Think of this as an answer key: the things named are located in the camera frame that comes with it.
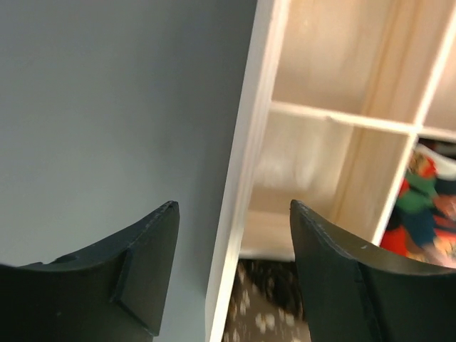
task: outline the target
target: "cabinet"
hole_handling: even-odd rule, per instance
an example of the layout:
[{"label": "cabinet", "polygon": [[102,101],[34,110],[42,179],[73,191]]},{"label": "cabinet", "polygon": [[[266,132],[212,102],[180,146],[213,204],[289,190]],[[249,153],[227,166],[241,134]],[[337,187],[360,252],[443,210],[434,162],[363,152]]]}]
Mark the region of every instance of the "cabinet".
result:
[{"label": "cabinet", "polygon": [[238,257],[292,260],[298,199],[379,244],[419,136],[456,141],[456,0],[259,1],[207,292]]}]

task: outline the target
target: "gray surface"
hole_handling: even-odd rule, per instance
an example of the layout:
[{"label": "gray surface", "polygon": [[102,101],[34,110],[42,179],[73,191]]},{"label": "gray surface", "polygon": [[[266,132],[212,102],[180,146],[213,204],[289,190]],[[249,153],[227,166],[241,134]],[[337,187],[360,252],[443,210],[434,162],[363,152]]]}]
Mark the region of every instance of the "gray surface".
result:
[{"label": "gray surface", "polygon": [[203,341],[253,18],[253,0],[2,1],[0,261],[50,261],[177,200],[156,341]]}]

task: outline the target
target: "brown fabric with white flowers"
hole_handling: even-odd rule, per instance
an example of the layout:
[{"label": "brown fabric with white flowers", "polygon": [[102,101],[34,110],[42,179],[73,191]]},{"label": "brown fabric with white flowers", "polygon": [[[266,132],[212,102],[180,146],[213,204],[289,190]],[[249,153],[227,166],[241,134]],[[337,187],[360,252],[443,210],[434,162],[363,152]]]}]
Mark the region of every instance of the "brown fabric with white flowers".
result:
[{"label": "brown fabric with white flowers", "polygon": [[239,261],[222,342],[310,342],[293,264]]}]

